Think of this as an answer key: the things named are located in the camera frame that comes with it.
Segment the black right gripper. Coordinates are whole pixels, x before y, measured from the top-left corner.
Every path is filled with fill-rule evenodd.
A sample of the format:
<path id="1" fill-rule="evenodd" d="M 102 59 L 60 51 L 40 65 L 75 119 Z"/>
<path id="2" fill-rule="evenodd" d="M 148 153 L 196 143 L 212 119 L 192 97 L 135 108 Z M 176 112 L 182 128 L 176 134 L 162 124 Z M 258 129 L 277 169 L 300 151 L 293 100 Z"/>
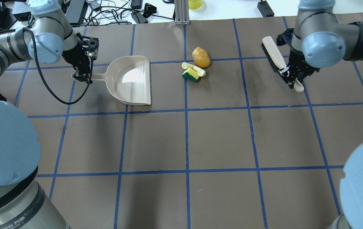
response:
<path id="1" fill-rule="evenodd" d="M 289 53 L 289 61 L 288 64 L 290 65 L 295 65 L 297 67 L 300 68 L 300 74 L 301 74 L 301 80 L 303 82 L 303 80 L 307 77 L 307 76 L 311 76 L 314 72 L 319 72 L 320 69 L 319 68 L 315 68 L 310 66 L 306 61 L 305 61 L 305 57 L 303 55 L 303 53 L 301 51 L 296 50 L 293 46 L 292 46 L 292 38 L 294 36 L 294 29 L 293 28 L 289 28 L 287 30 L 285 30 L 282 34 L 278 35 L 277 37 L 277 45 L 278 46 L 282 46 L 282 45 L 288 45 L 290 48 L 290 53 Z M 280 75 L 281 78 L 289 78 L 290 72 L 289 72 L 289 67 L 285 67 L 282 69 L 278 70 L 278 74 Z M 300 89 L 300 81 L 298 79 L 289 82 L 288 86 L 290 89 Z"/>

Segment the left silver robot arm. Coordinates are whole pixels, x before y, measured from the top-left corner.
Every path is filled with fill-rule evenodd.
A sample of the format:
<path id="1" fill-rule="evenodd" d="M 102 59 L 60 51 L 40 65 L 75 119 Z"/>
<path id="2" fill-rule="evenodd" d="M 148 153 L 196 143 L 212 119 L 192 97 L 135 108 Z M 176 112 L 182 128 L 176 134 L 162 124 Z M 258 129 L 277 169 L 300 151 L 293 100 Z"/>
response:
<path id="1" fill-rule="evenodd" d="M 30 0 L 33 23 L 15 30 L 0 31 L 0 76 L 18 62 L 34 60 L 46 89 L 40 64 L 63 58 L 75 69 L 74 78 L 92 83 L 98 40 L 85 48 L 83 36 L 75 34 L 57 0 Z M 41 146 L 30 119 L 0 94 L 0 229 L 69 229 L 70 226 L 41 185 L 36 181 Z"/>

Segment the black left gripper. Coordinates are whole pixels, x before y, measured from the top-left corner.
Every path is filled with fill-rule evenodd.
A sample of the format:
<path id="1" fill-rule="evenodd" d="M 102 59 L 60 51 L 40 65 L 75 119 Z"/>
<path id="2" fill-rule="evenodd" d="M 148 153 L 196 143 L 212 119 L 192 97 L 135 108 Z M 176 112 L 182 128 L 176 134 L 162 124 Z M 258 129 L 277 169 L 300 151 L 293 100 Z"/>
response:
<path id="1" fill-rule="evenodd" d="M 69 46 L 62 52 L 62 58 L 74 68 L 73 79 L 92 84 L 91 64 L 98 56 L 99 39 L 77 32 L 72 33 L 67 40 Z"/>

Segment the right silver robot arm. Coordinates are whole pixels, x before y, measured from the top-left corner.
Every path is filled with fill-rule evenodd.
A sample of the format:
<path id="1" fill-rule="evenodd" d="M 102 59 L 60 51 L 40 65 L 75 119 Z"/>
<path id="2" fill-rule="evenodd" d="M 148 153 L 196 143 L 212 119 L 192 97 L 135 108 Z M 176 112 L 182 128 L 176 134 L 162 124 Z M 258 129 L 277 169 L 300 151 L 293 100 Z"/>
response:
<path id="1" fill-rule="evenodd" d="M 262 48 L 274 72 L 297 92 L 304 79 L 339 61 L 363 61 L 363 22 L 337 22 L 334 0 L 301 0 L 294 28 L 276 40 L 263 38 Z M 343 213 L 330 229 L 363 229 L 363 143 L 349 156 L 339 182 Z"/>

